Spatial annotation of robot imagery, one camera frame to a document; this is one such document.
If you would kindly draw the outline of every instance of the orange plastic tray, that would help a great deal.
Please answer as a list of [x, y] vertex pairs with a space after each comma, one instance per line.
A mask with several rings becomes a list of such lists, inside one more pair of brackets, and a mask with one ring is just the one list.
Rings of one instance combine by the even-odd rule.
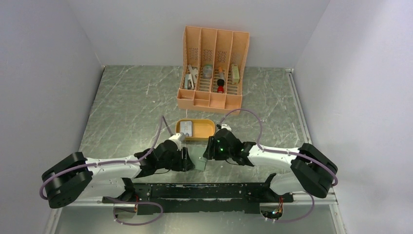
[[181, 121], [192, 121], [192, 136], [187, 136], [185, 140], [208, 140], [215, 134], [215, 123], [210, 119], [183, 118], [178, 120], [175, 132], [181, 130]]

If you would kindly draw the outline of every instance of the purple cable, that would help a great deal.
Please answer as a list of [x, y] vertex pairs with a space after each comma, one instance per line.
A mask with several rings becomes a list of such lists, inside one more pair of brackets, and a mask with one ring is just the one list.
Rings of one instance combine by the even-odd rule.
[[119, 219], [116, 218], [116, 214], [115, 214], [115, 208], [113, 209], [113, 218], [115, 220], [115, 222], [123, 224], [123, 225], [128, 225], [128, 226], [142, 226], [142, 225], [146, 225], [146, 224], [150, 224], [153, 223], [155, 221], [157, 221], [164, 213], [164, 209], [162, 208], [162, 206], [156, 202], [150, 202], [150, 201], [138, 201], [138, 202], [133, 202], [133, 201], [121, 201], [118, 200], [116, 198], [113, 197], [106, 197], [107, 199], [111, 200], [114, 203], [122, 203], [122, 204], [134, 204], [134, 205], [154, 205], [157, 206], [161, 209], [161, 213], [159, 213], [159, 215], [152, 219], [151, 221], [148, 222], [144, 222], [144, 223], [126, 223], [126, 222], [122, 222]]
[[[243, 108], [234, 109], [234, 110], [228, 112], [228, 113], [221, 119], [221, 121], [219, 122], [219, 124], [222, 124], [222, 122], [225, 120], [225, 118], [226, 118], [229, 114], [231, 114], [232, 112], [234, 112], [234, 111], [246, 111], [246, 112], [250, 112], [251, 114], [253, 114], [253, 115], [255, 116], [255, 118], [257, 118], [258, 123], [260, 124], [260, 133], [258, 134], [256, 143], [257, 143], [257, 147], [258, 147], [260, 150], [266, 151], [266, 152], [270, 152], [270, 153], [279, 153], [279, 154], [286, 154], [286, 155], [291, 154], [291, 155], [295, 155], [295, 156], [298, 156], [298, 157], [305, 158], [305, 159], [307, 159], [307, 160], [309, 160], [309, 161], [311, 161], [311, 162], [319, 165], [321, 168], [325, 169], [329, 174], [331, 174], [331, 175], [333, 176], [333, 178], [334, 178], [334, 183], [332, 184], [332, 186], [336, 186], [336, 185], [338, 184], [337, 176], [334, 174], [333, 171], [331, 171], [328, 167], [326, 167], [326, 166], [323, 165], [322, 163], [318, 162], [317, 160], [314, 160], [314, 159], [310, 158], [310, 157], [307, 156], [307, 155], [303, 155], [303, 154], [299, 154], [299, 153], [294, 153], [294, 152], [287, 152], [287, 151], [282, 151], [282, 150], [264, 149], [264, 148], [260, 145], [261, 135], [263, 134], [263, 122], [262, 122], [261, 119], [258, 117], [258, 115], [257, 115], [256, 113], [254, 113], [253, 111], [250, 111], [250, 110], [248, 110], [248, 109], [243, 109]], [[314, 202], [314, 197], [313, 197], [311, 194], [309, 194], [309, 193], [307, 193], [307, 194], [310, 195], [310, 197], [311, 197], [311, 208], [310, 208], [310, 210], [309, 210], [306, 214], [304, 214], [304, 215], [302, 215], [302, 216], [300, 216], [300, 217], [298, 217], [298, 218], [294, 218], [294, 219], [289, 219], [289, 220], [273, 220], [273, 221], [275, 221], [275, 222], [277, 222], [277, 223], [291, 223], [291, 222], [295, 222], [295, 221], [301, 220], [301, 219], [306, 218], [307, 216], [309, 216], [309, 215], [311, 214], [311, 212], [314, 210], [315, 202]]]
[[[142, 156], [141, 158], [139, 158], [138, 160], [129, 160], [129, 161], [126, 161], [126, 163], [138, 163], [138, 162], [140, 162], [141, 160], [143, 160], [144, 158], [146, 158], [146, 157], [153, 151], [153, 149], [155, 148], [156, 143], [158, 142], [158, 138], [159, 138], [159, 136], [161, 135], [162, 122], [165, 123], [165, 125], [166, 125], [166, 127], [167, 127], [167, 129], [168, 129], [169, 134], [170, 134], [171, 136], [173, 135], [171, 129], [170, 129], [169, 126], [168, 126], [168, 123], [167, 123], [165, 117], [164, 117], [164, 116], [161, 116], [160, 119], [159, 119], [159, 128], [158, 128], [158, 131], [157, 131], [157, 133], [156, 133], [155, 142], [152, 144], [151, 148], [148, 150], [148, 152], [147, 152], [145, 155], [143, 155], [143, 156]], [[54, 180], [55, 178], [57, 178], [57, 177], [59, 177], [59, 176], [61, 176], [61, 175], [64, 175], [64, 174], [66, 174], [66, 173], [69, 173], [69, 172], [72, 172], [72, 171], [74, 171], [74, 170], [77, 170], [77, 169], [80, 169], [80, 168], [84, 168], [84, 167], [100, 166], [100, 165], [115, 164], [115, 163], [125, 163], [125, 161], [124, 161], [124, 160], [112, 160], [112, 161], [106, 161], [106, 162], [100, 162], [100, 163], [87, 163], [87, 164], [78, 165], [78, 166], [71, 167], [71, 168], [69, 168], [69, 169], [63, 170], [63, 171], [61, 171], [61, 172], [59, 172], [59, 173], [57, 173], [57, 174], [49, 177], [47, 180], [45, 180], [45, 181], [43, 182], [43, 184], [41, 185], [40, 190], [39, 190], [39, 195], [40, 195], [40, 197], [41, 197], [42, 199], [47, 200], [47, 197], [43, 194], [44, 187], [46, 187], [46, 185], [47, 185], [48, 183], [50, 183], [50, 181]], [[109, 198], [110, 200], [112, 200], [113, 202], [116, 202], [116, 203], [125, 203], [125, 204], [135, 204], [135, 203], [136, 203], [136, 202], [124, 202], [124, 201], [120, 201], [120, 200], [117, 200], [117, 199], [115, 199], [115, 198], [110, 198], [110, 197], [108, 197], [108, 198]], [[145, 223], [128, 224], [128, 223], [121, 222], [121, 221], [119, 221], [118, 219], [115, 219], [116, 222], [121, 223], [121, 224], [126, 224], [126, 225], [139, 226], [139, 225], [145, 225], [145, 224], [149, 224], [149, 223], [155, 222], [156, 220], [158, 220], [158, 219], [162, 216], [163, 208], [162, 208], [162, 206], [161, 206], [160, 204], [158, 204], [158, 203], [156, 203], [156, 202], [149, 202], [149, 201], [147, 201], [147, 202], [146, 202], [146, 201], [145, 201], [145, 202], [139, 202], [139, 204], [142, 204], [142, 205], [155, 205], [155, 206], [157, 206], [157, 207], [159, 207], [159, 208], [161, 209], [161, 213], [160, 213], [160, 215], [159, 215], [157, 218], [155, 218], [155, 219], [153, 219], [153, 220], [151, 220], [151, 221], [149, 221], [149, 222], [145, 222]]]

